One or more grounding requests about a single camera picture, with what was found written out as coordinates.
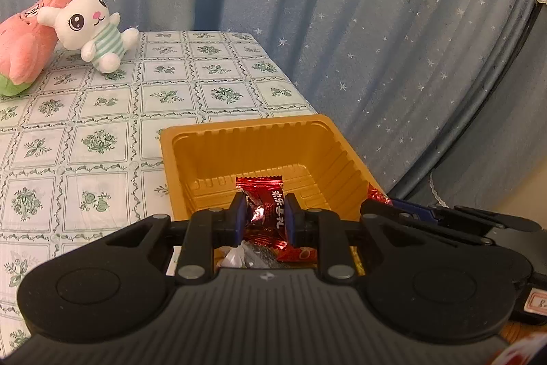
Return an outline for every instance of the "tablecloth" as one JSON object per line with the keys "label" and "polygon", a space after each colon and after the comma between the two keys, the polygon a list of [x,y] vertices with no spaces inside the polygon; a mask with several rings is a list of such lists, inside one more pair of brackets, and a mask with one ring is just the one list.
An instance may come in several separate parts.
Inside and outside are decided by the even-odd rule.
{"label": "tablecloth", "polygon": [[32,268],[171,213],[164,128],[311,113],[246,33],[142,32],[110,74],[56,49],[28,90],[0,99],[0,355],[29,336],[16,291]]}

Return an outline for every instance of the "stuffed bunny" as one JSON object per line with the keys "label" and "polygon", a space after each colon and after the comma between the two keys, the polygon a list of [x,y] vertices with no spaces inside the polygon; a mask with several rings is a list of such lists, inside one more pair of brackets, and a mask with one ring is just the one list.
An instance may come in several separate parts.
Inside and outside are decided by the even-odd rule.
{"label": "stuffed bunny", "polygon": [[64,9],[43,7],[38,22],[54,27],[65,49],[81,49],[81,59],[102,73],[116,71],[138,41],[136,28],[118,31],[120,14],[110,15],[103,0],[73,0]]}

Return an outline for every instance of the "screw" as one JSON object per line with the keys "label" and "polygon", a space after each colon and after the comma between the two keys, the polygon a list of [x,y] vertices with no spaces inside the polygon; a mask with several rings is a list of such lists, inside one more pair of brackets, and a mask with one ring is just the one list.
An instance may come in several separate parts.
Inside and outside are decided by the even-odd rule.
{"label": "screw", "polygon": [[353,277],[355,269],[348,265],[333,265],[327,270],[327,274],[332,278],[343,280],[345,278]]}
{"label": "screw", "polygon": [[199,265],[186,265],[178,270],[182,278],[196,279],[205,274],[205,269]]}

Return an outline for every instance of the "label sticker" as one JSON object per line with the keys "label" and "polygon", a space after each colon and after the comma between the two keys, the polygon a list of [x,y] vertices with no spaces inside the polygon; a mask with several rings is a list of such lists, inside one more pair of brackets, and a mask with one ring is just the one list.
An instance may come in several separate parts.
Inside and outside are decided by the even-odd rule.
{"label": "label sticker", "polygon": [[526,305],[524,305],[524,310],[541,316],[547,316],[547,291],[532,288],[526,300]]}

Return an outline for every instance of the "yellow plastic tray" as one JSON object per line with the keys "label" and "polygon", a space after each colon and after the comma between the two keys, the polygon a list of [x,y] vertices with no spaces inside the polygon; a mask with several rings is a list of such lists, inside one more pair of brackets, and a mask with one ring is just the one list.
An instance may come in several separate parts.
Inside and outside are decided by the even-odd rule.
{"label": "yellow plastic tray", "polygon": [[169,127],[161,150],[175,220],[199,209],[227,208],[236,177],[283,176],[284,193],[303,209],[359,219],[368,184],[380,187],[324,115]]}

